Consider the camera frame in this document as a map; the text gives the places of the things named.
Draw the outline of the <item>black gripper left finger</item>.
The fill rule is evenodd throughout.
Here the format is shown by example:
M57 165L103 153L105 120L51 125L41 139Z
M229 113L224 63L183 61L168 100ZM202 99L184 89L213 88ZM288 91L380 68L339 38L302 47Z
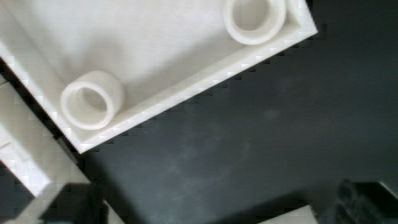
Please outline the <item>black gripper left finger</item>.
M108 207L94 184L69 183L39 216L42 224L108 224Z

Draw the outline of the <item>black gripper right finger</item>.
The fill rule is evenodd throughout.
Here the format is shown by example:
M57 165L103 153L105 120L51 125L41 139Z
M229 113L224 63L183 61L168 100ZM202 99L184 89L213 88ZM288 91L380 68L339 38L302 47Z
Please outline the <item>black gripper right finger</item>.
M341 182L334 224L398 224L398 195L382 182Z

